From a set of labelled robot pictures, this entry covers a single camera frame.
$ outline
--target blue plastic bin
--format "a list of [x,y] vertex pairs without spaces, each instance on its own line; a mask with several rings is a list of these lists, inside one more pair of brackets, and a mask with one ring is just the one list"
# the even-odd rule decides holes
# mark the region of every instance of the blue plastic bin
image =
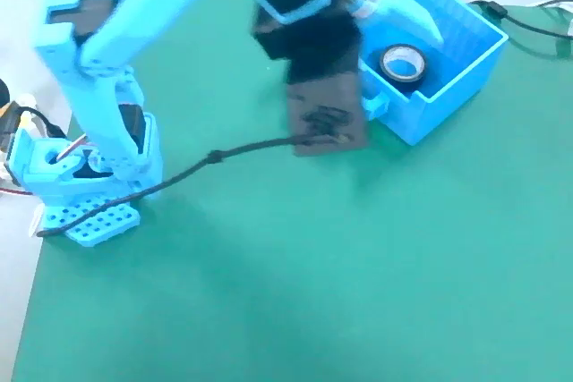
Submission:
[[[386,106],[377,119],[402,140],[415,145],[488,80],[508,36],[460,0],[415,0],[432,15],[445,39],[429,47],[403,30],[387,24],[364,32],[363,98]],[[400,93],[376,71],[381,51],[390,45],[411,44],[424,51],[427,74],[412,93]]]

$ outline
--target green mat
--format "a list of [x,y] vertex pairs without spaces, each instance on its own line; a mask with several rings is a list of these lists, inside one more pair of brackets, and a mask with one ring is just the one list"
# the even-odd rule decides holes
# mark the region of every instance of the green mat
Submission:
[[[288,134],[251,16],[200,0],[135,63],[168,174]],[[46,241],[13,380],[572,381],[570,45],[504,29],[488,86],[419,146],[373,123],[361,151],[267,149],[95,249]]]

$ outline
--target robotic arm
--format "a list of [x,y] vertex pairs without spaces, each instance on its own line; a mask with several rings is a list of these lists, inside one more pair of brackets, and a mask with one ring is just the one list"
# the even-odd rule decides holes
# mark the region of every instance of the robotic arm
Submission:
[[[111,199],[161,182],[157,125],[153,115],[142,110],[144,96],[128,63],[192,1],[47,0],[36,49],[60,83],[90,145],[56,159],[67,140],[33,140],[25,131],[16,134],[8,170],[16,182],[42,198],[47,207],[43,228],[67,225]],[[296,118],[315,118],[319,107],[323,116],[326,109],[330,114],[350,113],[355,119],[346,124],[345,136],[352,142],[332,140],[327,151],[363,143],[355,139],[363,134],[365,122],[360,81],[357,73],[350,81],[344,74],[357,67],[361,28],[387,20],[431,44],[441,43],[431,16],[413,0],[256,1],[260,7],[254,36],[270,58],[291,61],[288,84],[298,97],[305,94],[304,107],[291,106]],[[316,41],[322,45],[314,46],[318,49],[313,52],[324,53],[320,58],[309,54],[309,44]],[[338,81],[330,76],[335,69],[342,76]],[[321,80],[329,81],[327,96],[313,86]],[[139,224],[139,213],[129,203],[103,215],[66,235],[93,246]]]

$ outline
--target roll of tape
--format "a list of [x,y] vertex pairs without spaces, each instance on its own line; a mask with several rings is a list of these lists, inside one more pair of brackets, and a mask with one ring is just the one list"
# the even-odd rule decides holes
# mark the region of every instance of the roll of tape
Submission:
[[426,66],[423,52],[407,44],[387,47],[380,56],[382,77],[400,92],[418,89],[425,76]]

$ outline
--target green table surface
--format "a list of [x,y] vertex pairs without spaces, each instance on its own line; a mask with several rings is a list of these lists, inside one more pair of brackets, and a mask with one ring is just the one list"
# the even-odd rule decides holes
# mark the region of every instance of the green table surface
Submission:
[[[288,134],[251,17],[200,0],[135,62],[167,174]],[[572,381],[570,44],[503,28],[489,84],[414,148],[373,123],[356,152],[266,149],[94,249],[44,242],[13,381]]]

